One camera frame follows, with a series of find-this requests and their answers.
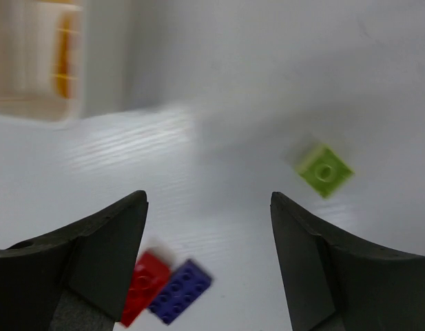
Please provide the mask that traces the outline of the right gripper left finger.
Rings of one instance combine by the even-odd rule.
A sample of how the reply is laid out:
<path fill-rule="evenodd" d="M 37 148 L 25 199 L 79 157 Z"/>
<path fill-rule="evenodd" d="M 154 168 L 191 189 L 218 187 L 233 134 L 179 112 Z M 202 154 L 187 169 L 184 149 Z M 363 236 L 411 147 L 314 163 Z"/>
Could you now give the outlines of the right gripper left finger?
<path fill-rule="evenodd" d="M 112 330 L 147 218 L 144 191 L 0 249 L 0 330 Z"/>

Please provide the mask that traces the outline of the yellow curved striped brick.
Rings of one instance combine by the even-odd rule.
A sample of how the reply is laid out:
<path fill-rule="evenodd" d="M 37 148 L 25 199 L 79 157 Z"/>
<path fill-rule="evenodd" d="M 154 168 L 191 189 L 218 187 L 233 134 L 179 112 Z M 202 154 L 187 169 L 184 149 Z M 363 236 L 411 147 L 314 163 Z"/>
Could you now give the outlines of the yellow curved striped brick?
<path fill-rule="evenodd" d="M 56 27 L 56 50 L 51 76 L 55 92 L 64 99 L 72 97 L 72 84 L 76 81 L 76 75 L 72 73 L 74 69 L 72 55 L 79 35 L 74 26 L 77 18 L 76 10 L 66 11 L 59 17 Z"/>

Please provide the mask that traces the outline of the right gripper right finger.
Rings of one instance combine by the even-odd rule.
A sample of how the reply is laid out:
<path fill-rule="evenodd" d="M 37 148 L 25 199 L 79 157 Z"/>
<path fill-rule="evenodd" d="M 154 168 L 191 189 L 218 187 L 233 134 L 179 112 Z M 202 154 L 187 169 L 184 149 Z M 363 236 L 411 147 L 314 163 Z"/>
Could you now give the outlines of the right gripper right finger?
<path fill-rule="evenodd" d="M 294 330 L 425 330 L 425 256 L 357 237 L 271 195 Z"/>

